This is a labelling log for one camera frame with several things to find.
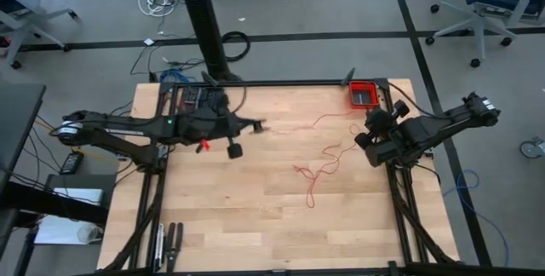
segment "office chair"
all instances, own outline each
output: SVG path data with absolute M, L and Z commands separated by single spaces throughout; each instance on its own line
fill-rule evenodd
M 426 44 L 433 44 L 435 37 L 460 30 L 462 36 L 467 35 L 469 34 L 468 28 L 473 28 L 479 49 L 479 58 L 471 60 L 471 67 L 479 67 L 481 60 L 485 58 L 485 29 L 506 36 L 501 42 L 501 45 L 505 47 L 509 46 L 516 38 L 514 33 L 504 26 L 498 26 L 491 22 L 487 17 L 499 18 L 509 27 L 515 26 L 518 22 L 532 25 L 542 25 L 545 22 L 545 14 L 543 13 L 545 0 L 466 0 L 466 3 L 473 5 L 473 12 L 447 2 L 441 2 L 441 5 L 466 15 L 468 19 L 436 32 L 432 37 L 426 38 Z M 432 13 L 437 13 L 439 5 L 434 4 L 430 9 Z
M 21 68 L 21 64 L 15 60 L 15 56 L 29 33 L 33 33 L 38 38 L 46 37 L 59 45 L 65 52 L 70 50 L 63 42 L 37 26 L 63 14 L 69 14 L 73 19 L 77 18 L 77 14 L 71 9 L 46 13 L 40 7 L 40 0 L 0 0 L 0 36 L 11 37 L 7 61 L 12 68 Z

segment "red clamp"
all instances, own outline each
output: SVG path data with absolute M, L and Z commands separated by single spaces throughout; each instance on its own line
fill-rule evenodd
M 210 145 L 208 144 L 208 142 L 205 139 L 201 140 L 201 145 L 203 146 L 204 149 L 206 149 L 206 151 L 210 150 Z

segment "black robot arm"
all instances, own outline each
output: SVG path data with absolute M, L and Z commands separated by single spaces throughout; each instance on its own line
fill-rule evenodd
M 239 118 L 225 107 L 223 111 L 209 107 L 191 113 L 180 113 L 155 118 L 131 118 L 98 112 L 78 111 L 63 117 L 64 123 L 55 135 L 68 146 L 91 145 L 106 149 L 135 161 L 142 170 L 164 169 L 164 146 L 198 144 L 200 152 L 206 141 L 227 138 L 229 158 L 242 156 L 242 147 L 233 143 L 240 131 L 252 126 L 255 132 L 263 131 L 262 120 Z M 139 146 L 115 135 L 138 135 L 156 140 L 153 144 Z
M 463 105 L 442 115 L 408 118 L 401 124 L 396 122 L 397 118 L 409 112 L 402 101 L 396 102 L 393 113 L 377 108 L 365 122 L 369 133 L 359 134 L 355 141 L 365 150 L 374 167 L 395 159 L 400 166 L 410 168 L 427 149 L 436 147 L 458 132 L 497 123 L 500 111 L 486 97 L 471 93 L 462 100 Z

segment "red cable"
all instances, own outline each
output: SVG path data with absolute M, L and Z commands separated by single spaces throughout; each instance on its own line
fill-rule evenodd
M 328 117 L 328 116 L 346 116 L 346 115 L 349 115 L 351 114 L 352 111 L 348 112 L 348 113 L 345 113 L 345 114 L 325 114 L 325 115 L 322 115 L 321 117 L 319 117 L 313 124 L 313 126 L 310 128 L 310 129 L 313 129 L 314 126 L 316 126 L 316 124 L 320 121 L 320 119 L 322 118 L 325 118 L 325 117 Z M 353 132 L 352 128 L 353 127 L 356 127 L 358 130 L 356 132 Z M 350 133 L 352 135 L 357 135 L 359 134 L 359 132 L 361 131 L 358 127 L 357 124 L 351 124 L 350 127 L 348 128 L 348 130 L 350 131 Z M 316 206 L 316 202 L 314 200 L 314 195 L 313 195 L 313 191 L 314 191 L 314 188 L 316 187 L 316 182 L 318 181 L 318 178 L 320 177 L 320 175 L 322 173 L 325 173 L 327 175 L 333 175 L 335 174 L 338 170 L 339 170 L 339 167 L 341 166 L 341 157 L 342 157 L 342 154 L 344 152 L 347 152 L 351 149 L 353 149 L 355 146 L 356 146 L 356 143 L 354 143 L 352 146 L 350 146 L 349 148 L 346 148 L 344 150 L 342 150 L 338 156 L 334 155 L 333 153 L 330 153 L 330 152 L 327 152 L 327 150 L 333 148 L 333 147 L 340 147 L 342 143 L 339 143 L 339 144 L 336 144 L 336 145 L 330 145 L 326 148 L 324 148 L 322 150 L 322 154 L 326 155 L 326 156 L 330 156 L 330 157 L 333 157 L 335 160 L 332 161 L 332 162 L 328 162 L 324 165 L 322 165 L 322 167 L 320 167 L 319 170 L 316 171 L 316 173 L 313 173 L 310 169 L 308 168 L 300 168 L 300 167 L 297 167 L 295 165 L 293 165 L 294 169 L 295 169 L 295 172 L 299 172 L 301 174 L 303 174 L 303 176 L 305 176 L 305 178 L 311 180 L 311 184 L 308 186 L 308 189 L 307 189 L 307 200 L 306 200 L 306 204 L 307 204 L 307 207 L 308 208 L 314 208 Z M 325 167 L 328 166 L 328 165 L 332 165 L 332 164 L 335 164 L 336 167 L 333 169 L 333 170 L 330 170 L 330 171 L 327 171 L 325 170 Z

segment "desk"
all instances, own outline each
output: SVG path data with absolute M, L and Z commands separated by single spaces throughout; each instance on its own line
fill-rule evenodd
M 13 170 L 25 145 L 37 111 L 42 105 L 42 84 L 0 85 L 0 166 Z M 8 185 L 9 175 L 0 170 L 0 193 Z M 0 258 L 15 224 L 17 209 L 0 210 Z
M 409 80 L 392 81 L 414 96 Z M 154 115 L 158 89 L 157 84 L 138 85 L 133 116 Z M 226 91 L 237 106 L 242 89 Z M 395 91 L 392 98 L 403 99 Z M 326 113 L 351 111 L 346 87 L 248 87 L 238 115 L 266 118 L 272 131 L 243 132 L 237 138 L 243 157 L 229 160 L 227 141 L 212 141 L 210 151 L 200 154 L 195 147 L 176 147 L 169 156 L 161 210 L 166 226 L 185 224 L 175 271 L 385 267 L 388 261 L 403 265 L 385 167 L 372 168 L 358 147 L 345 152 L 335 174 L 321 175 L 314 189 L 316 206 L 305 204 L 310 181 L 293 166 L 319 169 L 332 159 L 321 153 L 324 148 L 341 144 L 331 149 L 338 154 L 352 146 L 349 127 L 363 128 L 365 112 L 326 117 L 312 125 Z M 417 110 L 412 107 L 410 115 L 418 115 Z M 421 164 L 433 167 L 429 159 Z M 412 173 L 422 225 L 457 258 L 436 177 L 419 168 Z M 114 191 L 98 267 L 110 263 L 132 233 L 142 181 L 143 175 L 132 175 Z M 415 256 L 415 243 L 410 244 Z

